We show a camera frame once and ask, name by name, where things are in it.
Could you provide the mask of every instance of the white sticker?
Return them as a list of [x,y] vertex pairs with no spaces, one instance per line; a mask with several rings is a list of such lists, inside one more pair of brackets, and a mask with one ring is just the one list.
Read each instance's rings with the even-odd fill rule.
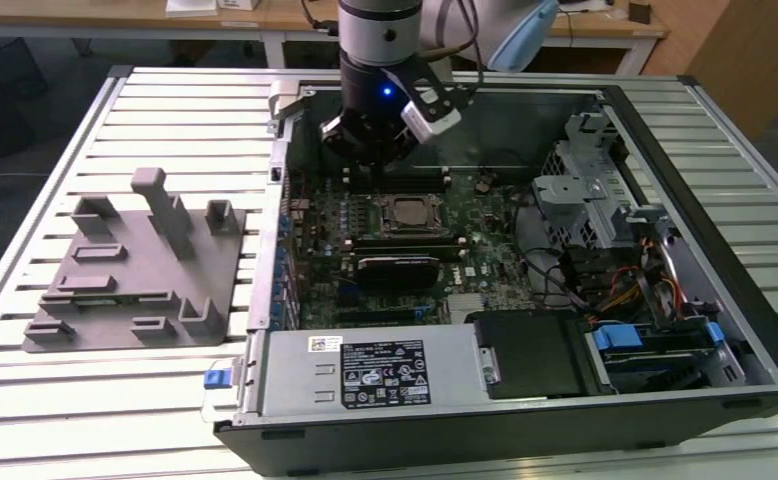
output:
[[308,337],[308,352],[341,352],[345,337]]
[[258,28],[259,25],[255,22],[222,22],[223,27],[244,27],[244,28]]
[[409,387],[407,393],[410,395],[427,395],[430,393],[429,387]]

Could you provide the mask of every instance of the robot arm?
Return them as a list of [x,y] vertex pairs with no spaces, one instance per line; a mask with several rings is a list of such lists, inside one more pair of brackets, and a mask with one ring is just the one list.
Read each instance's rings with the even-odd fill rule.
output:
[[[490,66],[506,64],[503,59],[510,57],[517,70],[542,46],[557,0],[479,3],[486,4],[487,22],[501,23],[497,34],[482,34],[489,30],[481,28],[475,0],[339,0],[343,108],[323,125],[323,141],[335,153],[375,172],[457,125],[459,112],[470,104],[477,87],[446,87],[429,62],[474,44],[477,54],[482,47],[486,50]],[[423,35],[422,23],[429,25]],[[422,38],[435,49],[421,51]],[[446,41],[459,47],[446,46]],[[515,47],[517,42],[523,42],[523,48],[503,47]],[[527,57],[525,65],[519,57]]]

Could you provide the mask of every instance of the table leg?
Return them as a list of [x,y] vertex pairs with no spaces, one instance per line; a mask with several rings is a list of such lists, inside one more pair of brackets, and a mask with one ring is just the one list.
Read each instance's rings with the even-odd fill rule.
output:
[[92,51],[92,39],[91,38],[72,38],[74,48],[78,49],[78,53],[82,57],[88,57],[95,53]]
[[617,75],[641,75],[658,43],[657,38],[637,38],[617,69]]
[[284,32],[262,32],[260,38],[267,52],[267,66],[270,68],[284,68]]

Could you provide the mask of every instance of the wooden desk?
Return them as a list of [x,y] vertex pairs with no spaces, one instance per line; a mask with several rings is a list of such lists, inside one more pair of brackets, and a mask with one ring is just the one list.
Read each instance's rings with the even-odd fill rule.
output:
[[[627,0],[618,0],[625,7]],[[338,19],[338,1],[310,3],[323,20]],[[627,50],[618,73],[639,74],[666,27],[614,20],[606,13],[573,14],[555,22],[549,47]],[[0,0],[0,36],[259,40],[271,68],[284,68],[284,42],[335,41],[315,32],[299,0],[263,0],[254,11],[220,10],[214,17],[167,18],[166,0]]]

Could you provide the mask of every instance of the cpu socket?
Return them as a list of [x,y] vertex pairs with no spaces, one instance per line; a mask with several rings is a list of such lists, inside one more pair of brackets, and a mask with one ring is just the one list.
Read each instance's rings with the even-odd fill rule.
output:
[[450,233],[442,224],[442,200],[435,195],[383,195],[377,205],[385,237],[439,238]]

